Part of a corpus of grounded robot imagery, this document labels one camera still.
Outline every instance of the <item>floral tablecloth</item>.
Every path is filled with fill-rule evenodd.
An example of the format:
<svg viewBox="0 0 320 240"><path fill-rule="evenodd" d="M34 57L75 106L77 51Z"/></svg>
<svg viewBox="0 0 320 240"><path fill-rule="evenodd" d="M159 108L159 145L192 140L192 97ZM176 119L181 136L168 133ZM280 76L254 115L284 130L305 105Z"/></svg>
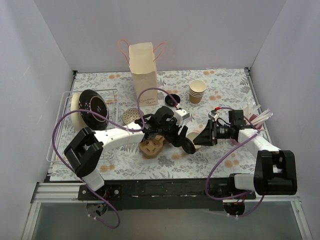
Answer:
<svg viewBox="0 0 320 240"><path fill-rule="evenodd" d="M158 71L158 86L169 93L181 97L181 107L190 112L184 122L188 131L202 131L208 121L208 113L217 106L239 109L253 98L250 83L243 69L207 69ZM206 82L207 89L199 104L189 101L189 82L200 79ZM73 90L118 89L118 123L123 124L122 114L136 107L136 94L130 72L78 73ZM165 95L158 92L159 104L144 106L144 114L155 113L165 105ZM228 120L227 111L221 117ZM155 159L146 159L139 151L138 144L129 144L115 150L114 158L99 163L97 168L105 180L124 179L168 179L205 178L215 163L235 145L230 140L219 140L218 145L203 146L193 155L186 154L182 148L165 144ZM241 147L232 153L214 172L214 177L227 177L231 173L252 173L255 158ZM61 162L53 164L51 181L74 181L77 177Z"/></svg>

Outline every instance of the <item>gift bag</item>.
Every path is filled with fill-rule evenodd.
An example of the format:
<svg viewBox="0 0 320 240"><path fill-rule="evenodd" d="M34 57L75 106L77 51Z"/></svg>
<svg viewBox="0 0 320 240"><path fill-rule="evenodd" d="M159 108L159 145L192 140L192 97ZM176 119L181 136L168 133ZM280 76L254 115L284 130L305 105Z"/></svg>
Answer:
<svg viewBox="0 0 320 240"><path fill-rule="evenodd" d="M121 42L125 42L128 46L129 59L121 49ZM166 42L163 42L154 49L152 42L129 45L124 39L118 41L118 48L129 64L137 97L145 89L158 87L156 59L164 51L166 44ZM155 51L161 45L163 45L162 50L155 57ZM140 106L157 105L158 91L149 90L144 92L140 97L139 103Z"/></svg>

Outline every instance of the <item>white wall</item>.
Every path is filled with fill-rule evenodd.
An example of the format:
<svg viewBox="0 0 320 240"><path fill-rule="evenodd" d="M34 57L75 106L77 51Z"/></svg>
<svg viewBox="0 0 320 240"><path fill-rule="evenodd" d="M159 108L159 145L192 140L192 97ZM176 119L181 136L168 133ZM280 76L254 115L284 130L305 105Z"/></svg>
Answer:
<svg viewBox="0 0 320 240"><path fill-rule="evenodd" d="M286 0L34 0L81 72L128 71L117 48L168 42L159 70L250 67Z"/></svg>
<svg viewBox="0 0 320 240"><path fill-rule="evenodd" d="M72 71L33 0L0 0L0 239L20 239Z"/></svg>
<svg viewBox="0 0 320 240"><path fill-rule="evenodd" d="M320 0L287 0L252 66L258 100L274 115L274 144L295 154L298 192L320 239Z"/></svg>

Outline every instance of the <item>bag handle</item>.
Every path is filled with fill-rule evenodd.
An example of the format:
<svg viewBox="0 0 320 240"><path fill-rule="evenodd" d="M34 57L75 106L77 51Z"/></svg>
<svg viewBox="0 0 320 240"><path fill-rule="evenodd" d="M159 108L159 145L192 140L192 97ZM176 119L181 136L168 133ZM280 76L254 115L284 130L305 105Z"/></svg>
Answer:
<svg viewBox="0 0 320 240"><path fill-rule="evenodd" d="M162 50L160 51L159 55L158 55L153 61L157 60L157 58L158 58L158 57L162 54L162 52L165 50L165 48L166 48L166 46L167 46L167 42L164 41L164 42L160 43L158 46L156 46L156 47L153 49L153 52L155 52L155 51L157 50L157 48L160 47L160 46L163 45L163 44L164 44L164 46L162 47Z"/></svg>
<svg viewBox="0 0 320 240"><path fill-rule="evenodd" d="M128 65L130 65L127 55L126 55L126 54L124 53L124 51L122 51L122 49L121 49L121 46L120 46L120 43L121 43L121 42L125 42L125 43L128 45L128 52L129 52L129 43L128 43L126 40L124 40L124 39L120 39L120 40L118 41L118 48L119 48L120 52L125 56L125 59L126 59L126 61L128 62Z"/></svg>

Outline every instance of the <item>dish rack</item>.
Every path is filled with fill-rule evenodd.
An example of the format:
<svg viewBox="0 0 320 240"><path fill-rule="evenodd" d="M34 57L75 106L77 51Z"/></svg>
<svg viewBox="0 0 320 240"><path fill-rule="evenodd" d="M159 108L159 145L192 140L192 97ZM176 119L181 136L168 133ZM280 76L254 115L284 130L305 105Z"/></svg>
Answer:
<svg viewBox="0 0 320 240"><path fill-rule="evenodd" d="M117 89L104 89L104 90L95 90L105 101L106 106L108 108L109 120L118 123L118 110L119 110L119 92ZM60 101L60 107L58 110L58 114L56 117L55 124L57 124L58 120L65 114L70 112L71 108L71 100L75 93L82 93L82 91L65 91L62 94L62 98ZM107 129L115 128L114 125L108 124ZM61 154L64 160L67 161L64 150L71 142L71 140L77 135L78 131L76 131L72 125L70 115L67 116L60 124L57 129L57 134L55 138L55 145L58 152ZM103 153L100 157L99 162L109 162L111 159L115 157L115 150L110 150ZM46 160L50 163L61 162L56 153L54 152L52 142L50 143L49 150L46 156Z"/></svg>

